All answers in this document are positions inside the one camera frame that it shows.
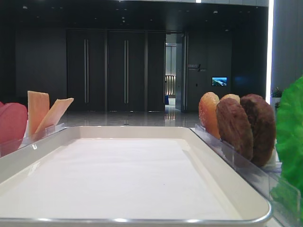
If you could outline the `clear acrylic rack left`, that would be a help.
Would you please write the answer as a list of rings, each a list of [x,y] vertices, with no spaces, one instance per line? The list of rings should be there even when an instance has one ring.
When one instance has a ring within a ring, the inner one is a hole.
[[[28,146],[30,144],[36,143],[37,141],[46,138],[58,131],[65,129],[64,123],[58,124],[56,126],[49,126],[44,130],[33,134],[31,136],[24,137],[19,140],[11,140],[0,144],[0,157],[4,157],[17,151],[20,148]]]

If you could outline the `potted green plant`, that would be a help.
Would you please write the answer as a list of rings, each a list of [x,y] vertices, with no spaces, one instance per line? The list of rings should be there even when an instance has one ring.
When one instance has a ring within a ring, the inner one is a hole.
[[[280,99],[282,97],[283,91],[276,87],[271,92],[271,105],[276,110],[280,106]]]

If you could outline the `dark double door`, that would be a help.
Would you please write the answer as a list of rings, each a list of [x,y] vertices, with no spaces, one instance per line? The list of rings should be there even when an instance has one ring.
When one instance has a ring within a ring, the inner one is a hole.
[[[74,111],[163,111],[165,33],[67,31]]]

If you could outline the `orange cheese slice leaning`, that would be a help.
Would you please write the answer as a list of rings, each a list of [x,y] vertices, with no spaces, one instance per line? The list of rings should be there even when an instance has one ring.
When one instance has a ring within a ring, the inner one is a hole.
[[[57,99],[39,124],[35,133],[39,133],[47,127],[56,126],[73,101],[74,98]]]

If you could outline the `wall display screen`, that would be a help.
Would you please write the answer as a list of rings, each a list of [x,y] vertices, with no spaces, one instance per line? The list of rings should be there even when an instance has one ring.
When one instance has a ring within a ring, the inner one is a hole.
[[[227,78],[226,77],[212,77],[212,86],[227,86]]]

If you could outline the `tan bun slice behind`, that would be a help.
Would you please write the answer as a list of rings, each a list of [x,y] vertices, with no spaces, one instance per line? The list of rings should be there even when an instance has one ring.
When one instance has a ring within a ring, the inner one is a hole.
[[[236,100],[239,104],[240,104],[240,97],[238,95],[235,95],[235,94],[227,94],[227,95],[224,95],[220,100],[225,100],[227,98],[231,98],[231,99],[234,99]]]

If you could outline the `clear acrylic rack right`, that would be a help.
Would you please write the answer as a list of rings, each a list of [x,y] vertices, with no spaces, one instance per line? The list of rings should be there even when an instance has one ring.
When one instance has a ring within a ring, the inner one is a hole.
[[[257,167],[225,141],[218,140],[196,124],[193,132],[236,173],[273,205],[273,218],[279,227],[301,227],[303,198],[300,191],[280,176],[281,164]]]

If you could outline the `green lettuce leaf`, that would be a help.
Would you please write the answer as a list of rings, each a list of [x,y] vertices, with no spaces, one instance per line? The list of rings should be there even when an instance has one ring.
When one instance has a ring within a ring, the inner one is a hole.
[[[303,218],[303,78],[285,89],[276,119],[276,150],[282,162],[274,199]]]

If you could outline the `orange cheese slice upright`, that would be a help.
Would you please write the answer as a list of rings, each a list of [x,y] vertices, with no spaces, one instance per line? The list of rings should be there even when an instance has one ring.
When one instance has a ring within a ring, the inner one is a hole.
[[[28,135],[35,134],[50,109],[48,93],[28,91]]]

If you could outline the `brown meat patty front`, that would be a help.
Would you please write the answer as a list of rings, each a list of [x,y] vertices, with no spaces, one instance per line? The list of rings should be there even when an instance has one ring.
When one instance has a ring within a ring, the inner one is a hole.
[[[221,100],[216,107],[216,118],[221,139],[250,161],[253,158],[253,134],[241,104],[233,98]]]

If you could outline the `clear acrylic rack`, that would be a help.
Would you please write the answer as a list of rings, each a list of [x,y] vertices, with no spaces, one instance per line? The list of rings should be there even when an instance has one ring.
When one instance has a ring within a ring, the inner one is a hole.
[[[37,141],[46,138],[58,131],[65,129],[64,123],[58,124],[56,126],[49,126],[44,130],[33,134],[31,136],[24,137],[19,140],[11,140],[0,144],[0,157],[4,157],[17,151],[20,148],[28,146],[30,144],[36,143]]]
[[[300,191],[280,176],[281,164],[257,167],[225,141],[218,140],[196,124],[193,132],[236,173],[273,205],[273,218],[279,227],[301,227],[303,198]]]

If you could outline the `brown meat patty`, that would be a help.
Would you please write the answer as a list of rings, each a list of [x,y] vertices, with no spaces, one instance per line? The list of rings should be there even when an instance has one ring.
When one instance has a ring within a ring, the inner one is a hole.
[[[256,166],[264,166],[271,158],[276,139],[274,111],[261,96],[248,94],[240,98],[253,134],[253,158]]]
[[[250,161],[253,158],[253,134],[241,104],[233,98],[221,100],[216,107],[216,118],[221,139]]]

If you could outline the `sesame bun top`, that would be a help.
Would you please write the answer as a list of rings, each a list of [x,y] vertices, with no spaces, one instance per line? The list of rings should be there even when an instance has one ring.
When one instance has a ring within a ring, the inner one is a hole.
[[[216,107],[218,103],[218,95],[213,92],[207,92],[201,97],[198,109],[202,126],[208,133],[220,139],[216,117]]]

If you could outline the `red tomato slice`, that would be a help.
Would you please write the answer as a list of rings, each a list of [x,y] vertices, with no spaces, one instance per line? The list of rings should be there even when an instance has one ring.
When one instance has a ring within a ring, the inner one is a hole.
[[[0,103],[0,157],[19,149],[27,127],[27,108],[20,103]]]

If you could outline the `white rectangular tray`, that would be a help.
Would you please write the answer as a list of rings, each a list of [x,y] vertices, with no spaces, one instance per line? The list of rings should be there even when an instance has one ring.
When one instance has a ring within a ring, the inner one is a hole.
[[[0,159],[3,227],[262,227],[271,214],[188,128],[70,127]]]

